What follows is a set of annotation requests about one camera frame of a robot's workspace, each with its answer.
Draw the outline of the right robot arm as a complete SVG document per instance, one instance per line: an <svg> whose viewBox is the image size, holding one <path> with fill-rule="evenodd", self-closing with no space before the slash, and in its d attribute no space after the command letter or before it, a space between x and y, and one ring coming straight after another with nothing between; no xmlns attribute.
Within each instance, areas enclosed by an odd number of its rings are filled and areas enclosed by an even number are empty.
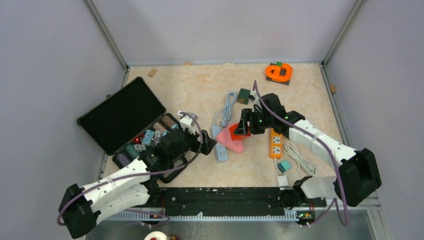
<svg viewBox="0 0 424 240"><path fill-rule="evenodd" d="M230 133L231 138L238 141L263 134L267 129L308 147L334 168L335 176L311 176L301 180L300 188L293 192L293 200L299 206L307 206L316 198L338 198L347 206L356 207L382 186L376 157L371 150L357 150L334 140L299 112L286 111L274 93L256 97L253 108L242 109L240 121Z"/></svg>

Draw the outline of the red cube socket adapter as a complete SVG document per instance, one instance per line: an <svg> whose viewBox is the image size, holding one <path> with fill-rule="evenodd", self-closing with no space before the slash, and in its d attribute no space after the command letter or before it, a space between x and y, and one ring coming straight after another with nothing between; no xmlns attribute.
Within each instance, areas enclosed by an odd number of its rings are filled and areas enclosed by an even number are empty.
<svg viewBox="0 0 424 240"><path fill-rule="evenodd" d="M243 141L251 136L249 126L245 127L242 123L231 125L229 132L232 141Z"/></svg>

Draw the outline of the pink triangular power strip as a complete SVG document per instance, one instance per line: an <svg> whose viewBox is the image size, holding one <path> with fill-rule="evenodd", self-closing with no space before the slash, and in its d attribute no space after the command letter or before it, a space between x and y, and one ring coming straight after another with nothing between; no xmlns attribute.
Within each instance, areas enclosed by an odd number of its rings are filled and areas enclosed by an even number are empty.
<svg viewBox="0 0 424 240"><path fill-rule="evenodd" d="M237 154L240 154L244 151L244 145L241 141L232 140L229 127L222 130L215 139L219 144Z"/></svg>

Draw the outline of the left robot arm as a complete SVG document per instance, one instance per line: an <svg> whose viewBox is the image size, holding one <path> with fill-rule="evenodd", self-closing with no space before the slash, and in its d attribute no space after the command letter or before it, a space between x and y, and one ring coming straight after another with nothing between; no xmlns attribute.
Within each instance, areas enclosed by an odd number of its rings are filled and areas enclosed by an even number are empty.
<svg viewBox="0 0 424 240"><path fill-rule="evenodd" d="M192 151L197 157L209 155L217 141L206 130L170 130L154 146L147 146L117 172L96 182L69 186L61 200L56 222L65 226L73 239L91 232L100 222L123 210L160 202L157 179L172 181L191 163Z"/></svg>

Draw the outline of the dark green cube adapter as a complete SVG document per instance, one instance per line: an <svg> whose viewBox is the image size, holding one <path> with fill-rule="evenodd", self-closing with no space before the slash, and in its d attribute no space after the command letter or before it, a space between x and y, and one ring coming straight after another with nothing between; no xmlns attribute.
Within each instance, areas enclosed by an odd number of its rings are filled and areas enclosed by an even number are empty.
<svg viewBox="0 0 424 240"><path fill-rule="evenodd" d="M250 101L251 90L241 88L237 95L237 102L243 105L247 105Z"/></svg>

